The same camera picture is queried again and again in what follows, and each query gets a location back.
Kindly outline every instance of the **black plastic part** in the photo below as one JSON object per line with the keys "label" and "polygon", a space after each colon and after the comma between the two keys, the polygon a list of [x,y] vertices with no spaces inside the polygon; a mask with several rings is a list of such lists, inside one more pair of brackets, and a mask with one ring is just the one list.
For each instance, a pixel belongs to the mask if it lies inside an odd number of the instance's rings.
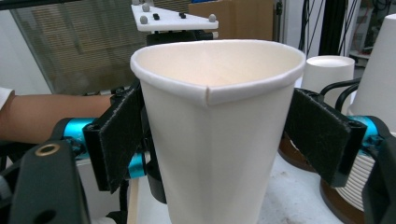
{"label": "black plastic part", "polygon": [[323,103],[323,96],[295,89],[285,132],[331,187],[343,187],[361,148],[366,126]]}
{"label": "black plastic part", "polygon": [[326,1],[318,55],[339,55],[346,6],[347,0]]}
{"label": "black plastic part", "polygon": [[203,30],[196,30],[194,34],[197,40],[213,40],[213,33],[211,32],[207,33]]}
{"label": "black plastic part", "polygon": [[64,141],[48,141],[26,152],[13,195],[10,224],[90,223],[74,155]]}
{"label": "black plastic part", "polygon": [[170,44],[175,42],[189,42],[196,41],[194,32],[182,31],[182,32],[170,32],[170,33],[158,33],[147,36],[147,45],[160,45]]}
{"label": "black plastic part", "polygon": [[83,129],[98,188],[111,193],[126,176],[143,138],[140,82],[136,80],[124,95],[114,97],[114,104],[105,114]]}
{"label": "black plastic part", "polygon": [[152,196],[160,203],[166,203],[163,179],[161,177],[160,166],[155,153],[154,142],[150,134],[145,138],[145,148],[149,150],[151,160],[146,164],[149,188]]}
{"label": "black plastic part", "polygon": [[120,184],[120,210],[128,212],[128,188],[129,188],[129,181],[122,180]]}
{"label": "black plastic part", "polygon": [[383,138],[375,165],[362,191],[366,223],[393,223],[396,220],[396,138],[378,118],[369,117]]}
{"label": "black plastic part", "polygon": [[158,162],[151,160],[147,164],[148,182],[152,196],[160,203],[166,203],[163,179],[161,178]]}
{"label": "black plastic part", "polygon": [[158,21],[160,19],[160,15],[158,15],[158,13],[154,13],[152,14],[152,16],[154,17],[155,21]]}

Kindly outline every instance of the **cable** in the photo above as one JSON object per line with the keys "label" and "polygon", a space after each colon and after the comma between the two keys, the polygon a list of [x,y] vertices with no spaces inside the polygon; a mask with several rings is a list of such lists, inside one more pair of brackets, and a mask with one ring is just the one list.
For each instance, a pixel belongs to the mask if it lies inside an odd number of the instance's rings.
{"label": "cable", "polygon": [[308,45],[308,53],[311,50],[312,42],[314,41],[315,33],[317,32],[319,16],[320,16],[320,13],[321,13],[321,10],[322,10],[323,3],[324,3],[324,0],[322,0],[321,3],[320,3],[319,13],[318,13],[318,16],[317,16],[317,21],[315,22],[314,33],[312,34],[311,41],[309,42],[309,45]]}
{"label": "cable", "polygon": [[308,34],[309,34],[309,21],[310,21],[310,17],[311,17],[311,13],[312,13],[314,4],[315,4],[315,0],[312,4],[311,8],[309,7],[309,0],[304,0],[304,4],[303,4],[302,24],[301,24],[300,42],[299,42],[298,49],[305,53],[307,52],[307,50],[305,50],[305,41],[306,41],[305,35],[306,35],[306,32],[308,32]]}
{"label": "cable", "polygon": [[365,54],[365,53],[361,52],[361,49],[359,49],[358,46],[356,46],[356,33],[358,32],[359,27],[361,26],[361,24],[363,23],[364,19],[367,17],[367,14],[369,13],[369,9],[370,9],[369,8],[369,0],[366,0],[366,5],[367,5],[367,8],[366,8],[366,11],[364,12],[364,16],[359,21],[358,26],[356,27],[355,32],[354,32],[353,37],[352,37],[353,47],[355,47],[355,49],[358,52],[358,54]]}
{"label": "cable", "polygon": [[387,9],[388,5],[390,5],[390,1],[385,0],[385,3],[380,2],[379,0],[372,0],[373,3],[373,7],[378,10],[378,11],[382,11]]}
{"label": "cable", "polygon": [[348,81],[341,81],[341,82],[335,82],[333,84],[330,84],[323,88],[320,92],[321,95],[325,95],[328,91],[335,89],[335,88],[341,88],[341,87],[347,87],[355,84],[359,84],[361,82],[361,77],[348,80]]}
{"label": "cable", "polygon": [[341,42],[340,48],[338,49],[338,54],[341,55],[341,50],[344,49],[344,56],[346,55],[345,50],[346,48],[344,45],[346,44],[347,40],[347,31],[349,30],[350,24],[352,23],[353,15],[355,14],[356,5],[358,4],[358,0],[354,0],[352,2],[352,6],[350,7],[350,11],[348,15],[346,15],[346,23],[343,35],[343,41]]}
{"label": "cable", "polygon": [[342,111],[343,109],[343,105],[344,105],[344,101],[346,100],[346,98],[350,95],[350,93],[352,93],[353,91],[357,90],[359,87],[359,83],[355,84],[353,86],[350,86],[349,88],[347,88],[346,90],[344,90],[340,96],[338,96],[337,101],[335,102],[335,109],[338,111]]}

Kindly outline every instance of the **wall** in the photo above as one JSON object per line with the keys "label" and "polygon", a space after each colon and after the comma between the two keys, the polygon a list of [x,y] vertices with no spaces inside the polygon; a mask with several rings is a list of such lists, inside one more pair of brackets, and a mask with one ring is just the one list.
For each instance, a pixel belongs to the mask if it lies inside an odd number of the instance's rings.
{"label": "wall", "polygon": [[17,94],[50,93],[8,10],[0,11],[0,86],[13,89]]}

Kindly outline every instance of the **bolt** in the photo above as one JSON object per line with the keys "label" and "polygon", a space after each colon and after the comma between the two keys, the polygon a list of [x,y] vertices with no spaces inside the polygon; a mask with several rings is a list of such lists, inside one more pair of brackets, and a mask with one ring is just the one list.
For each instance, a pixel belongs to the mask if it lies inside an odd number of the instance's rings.
{"label": "bolt", "polygon": [[147,23],[149,23],[149,19],[146,16],[141,16],[140,23],[147,24]]}
{"label": "bolt", "polygon": [[144,12],[149,12],[149,4],[147,3],[143,4],[142,9]]}
{"label": "bolt", "polygon": [[215,16],[215,14],[210,14],[210,16],[209,16],[209,21],[210,22],[215,22],[216,21],[216,16]]}

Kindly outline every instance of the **blue robot part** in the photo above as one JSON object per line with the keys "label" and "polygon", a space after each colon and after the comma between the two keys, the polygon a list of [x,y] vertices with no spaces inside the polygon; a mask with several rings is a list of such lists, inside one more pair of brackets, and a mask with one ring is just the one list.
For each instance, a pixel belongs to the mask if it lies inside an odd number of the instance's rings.
{"label": "blue robot part", "polygon": [[[79,118],[79,119],[70,119],[64,129],[64,137],[71,137],[75,140],[79,145],[84,146],[87,148],[84,133],[82,129],[87,125],[94,121],[94,118]],[[73,147],[74,151],[80,150],[79,147]],[[77,159],[88,159],[90,155],[88,151],[85,150],[85,153],[78,155]]]}
{"label": "blue robot part", "polygon": [[145,169],[146,159],[145,154],[142,152],[136,152],[131,159],[128,166],[129,176],[134,178],[139,178],[146,175]]}

